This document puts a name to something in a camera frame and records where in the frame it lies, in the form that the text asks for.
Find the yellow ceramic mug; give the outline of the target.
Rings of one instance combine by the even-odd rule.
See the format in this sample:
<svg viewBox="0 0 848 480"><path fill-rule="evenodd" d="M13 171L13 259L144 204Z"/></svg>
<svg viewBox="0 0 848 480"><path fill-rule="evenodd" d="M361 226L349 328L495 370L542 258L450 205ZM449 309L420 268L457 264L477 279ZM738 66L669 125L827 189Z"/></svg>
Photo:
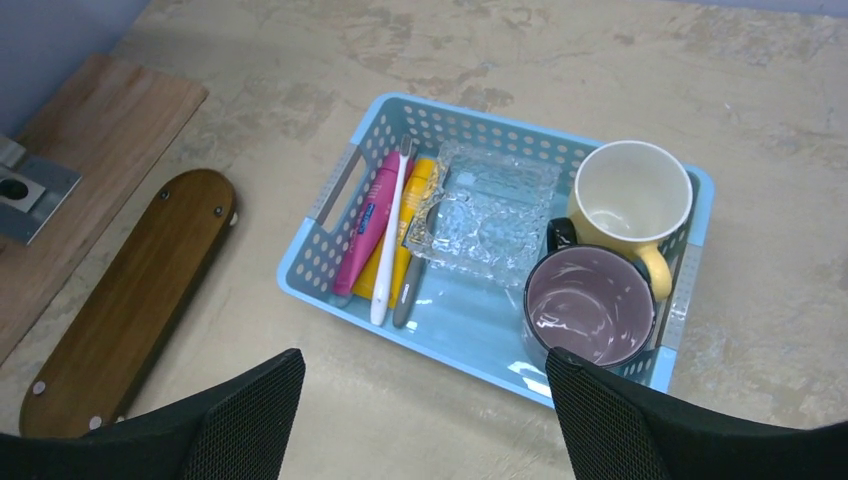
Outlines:
<svg viewBox="0 0 848 480"><path fill-rule="evenodd" d="M580 243L641 262L653 296L663 301L672 275L659 246L688 219L693 200L692 182L676 157L651 143L620 140L581 162L566 217Z"/></svg>

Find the purple mug with black handle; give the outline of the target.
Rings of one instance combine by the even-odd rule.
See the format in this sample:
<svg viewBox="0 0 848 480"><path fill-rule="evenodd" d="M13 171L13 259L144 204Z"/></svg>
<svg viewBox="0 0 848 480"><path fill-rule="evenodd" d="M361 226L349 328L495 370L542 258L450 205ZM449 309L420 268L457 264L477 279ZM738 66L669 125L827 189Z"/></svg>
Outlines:
<svg viewBox="0 0 848 480"><path fill-rule="evenodd" d="M539 368L563 348L603 368L646 349L656 324L649 282L622 255L580 244L570 219L548 221L545 255L523 288L523 347Z"/></svg>

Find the dark wooden oval tray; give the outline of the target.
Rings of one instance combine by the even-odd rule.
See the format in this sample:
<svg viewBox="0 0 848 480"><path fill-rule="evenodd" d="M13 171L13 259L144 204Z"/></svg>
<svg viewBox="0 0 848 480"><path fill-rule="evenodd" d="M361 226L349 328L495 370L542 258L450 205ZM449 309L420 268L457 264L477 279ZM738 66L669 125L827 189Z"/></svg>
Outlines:
<svg viewBox="0 0 848 480"><path fill-rule="evenodd" d="M163 185L32 382L19 433L76 438L124 417L160 358L236 215L212 169Z"/></svg>

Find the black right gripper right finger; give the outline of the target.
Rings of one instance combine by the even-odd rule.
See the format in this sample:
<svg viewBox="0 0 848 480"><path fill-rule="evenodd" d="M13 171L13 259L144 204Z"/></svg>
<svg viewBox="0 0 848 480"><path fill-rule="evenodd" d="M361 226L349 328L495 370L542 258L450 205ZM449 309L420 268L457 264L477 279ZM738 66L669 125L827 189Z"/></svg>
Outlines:
<svg viewBox="0 0 848 480"><path fill-rule="evenodd" d="M847 424L793 429L658 392L562 348L546 373L578 479L844 479Z"/></svg>

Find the clear textured glass dish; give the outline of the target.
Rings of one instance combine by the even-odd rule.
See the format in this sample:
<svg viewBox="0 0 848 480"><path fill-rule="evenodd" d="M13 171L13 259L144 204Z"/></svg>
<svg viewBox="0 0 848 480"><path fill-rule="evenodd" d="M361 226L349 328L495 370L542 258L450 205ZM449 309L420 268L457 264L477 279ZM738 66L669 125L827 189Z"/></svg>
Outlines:
<svg viewBox="0 0 848 480"><path fill-rule="evenodd" d="M537 262L562 169L449 140L403 241L448 270L522 285Z"/></svg>

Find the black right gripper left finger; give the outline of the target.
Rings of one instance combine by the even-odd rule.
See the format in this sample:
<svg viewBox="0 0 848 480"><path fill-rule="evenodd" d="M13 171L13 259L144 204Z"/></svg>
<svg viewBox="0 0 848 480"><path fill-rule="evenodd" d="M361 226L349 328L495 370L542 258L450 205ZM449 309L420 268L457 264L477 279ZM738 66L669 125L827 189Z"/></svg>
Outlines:
<svg viewBox="0 0 848 480"><path fill-rule="evenodd" d="M276 479L306 373L290 348L245 373L79 438L1 436L4 479Z"/></svg>

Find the light blue perforated plastic basket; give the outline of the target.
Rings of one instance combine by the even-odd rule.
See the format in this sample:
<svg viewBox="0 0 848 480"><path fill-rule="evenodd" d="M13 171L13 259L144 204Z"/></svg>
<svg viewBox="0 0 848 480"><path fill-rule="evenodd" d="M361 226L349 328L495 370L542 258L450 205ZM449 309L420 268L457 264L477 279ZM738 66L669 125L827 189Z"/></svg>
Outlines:
<svg viewBox="0 0 848 480"><path fill-rule="evenodd" d="M558 165L555 216L565 211L579 163L597 147L592 139L405 93L377 97L276 273L284 292L366 330L371 328L368 303L361 298L341 300L332 288L377 169L403 136L411 137L427 156L444 141L455 139ZM667 392L671 383L715 194L714 182L704 170L689 166L688 173L694 193L690 219L661 248L674 274L672 294L658 306L658 330L651 345L617 368L620 376L660 392ZM547 406L551 397L544 360L526 351L523 324L520 289L429 267L422 275L409 324L402 329L385 324L376 334Z"/></svg>

